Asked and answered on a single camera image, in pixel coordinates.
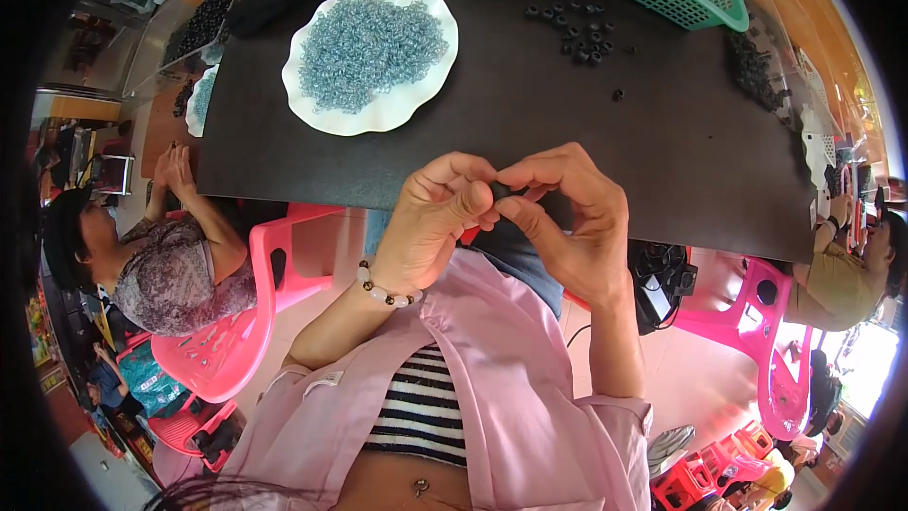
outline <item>hand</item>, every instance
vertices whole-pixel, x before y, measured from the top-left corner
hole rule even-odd
[[[526,157],[498,173],[523,196],[500,199],[496,209],[527,234],[542,263],[562,286],[589,304],[630,288],[628,199],[576,142]],[[559,188],[571,199],[574,230],[565,235],[536,201]]]
[[[111,357],[110,357],[110,354],[107,353],[107,350],[105,349],[104,346],[102,346],[102,345],[99,344],[98,342],[95,342],[95,343],[92,345],[92,347],[94,348],[95,354],[96,354],[96,356],[97,356],[98,359],[104,359],[104,361],[110,361],[110,358],[111,358]]]
[[[425,289],[448,265],[465,229],[491,231],[500,219],[489,188],[495,174],[487,160],[459,152],[413,172],[370,267],[375,285],[403,295]]]
[[[161,172],[162,177],[174,195],[185,201],[187,197],[195,195],[195,180],[192,179],[192,171],[189,168],[189,147],[176,143],[168,153],[167,163]]]
[[[164,153],[158,157],[157,164],[154,165],[154,185],[157,187],[167,187],[167,178],[165,177],[165,168],[170,163],[171,152],[175,150],[176,142],[171,143]]]
[[[841,194],[829,202],[829,216],[835,218],[842,227],[851,218],[852,197],[848,194]]]

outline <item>clothing label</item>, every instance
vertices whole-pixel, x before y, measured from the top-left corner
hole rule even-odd
[[[335,371],[333,373],[329,373],[329,374],[325,375],[324,377],[322,377],[321,379],[319,379],[317,381],[312,381],[312,383],[310,383],[309,386],[306,387],[306,392],[303,393],[303,397],[308,396],[309,392],[313,388],[317,387],[318,385],[328,385],[330,387],[336,387],[337,383],[340,382],[341,377],[343,377],[343,371]]]

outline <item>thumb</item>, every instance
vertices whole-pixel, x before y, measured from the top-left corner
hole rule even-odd
[[[456,196],[448,199],[443,207],[437,210],[434,227],[445,233],[463,223],[476,220],[476,217],[489,211],[492,207],[492,190],[485,182],[475,181]]]
[[[496,202],[495,209],[524,232],[543,259],[547,255],[560,254],[568,243],[558,224],[536,202],[521,196],[510,196]]]

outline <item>white bead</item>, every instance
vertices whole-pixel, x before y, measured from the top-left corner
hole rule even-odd
[[[388,293],[378,287],[372,287],[372,290],[369,290],[369,296],[379,302],[384,302],[388,297]]]

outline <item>beaded bracelet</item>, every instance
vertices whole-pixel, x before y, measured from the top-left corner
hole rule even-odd
[[[417,290],[414,293],[414,296],[405,296],[403,294],[391,296],[386,290],[375,286],[372,282],[372,276],[369,273],[369,259],[369,256],[365,256],[359,262],[359,268],[356,269],[356,279],[362,283],[362,288],[369,292],[369,296],[373,297],[375,300],[384,302],[388,306],[393,306],[394,308],[406,308],[422,298],[422,290]]]

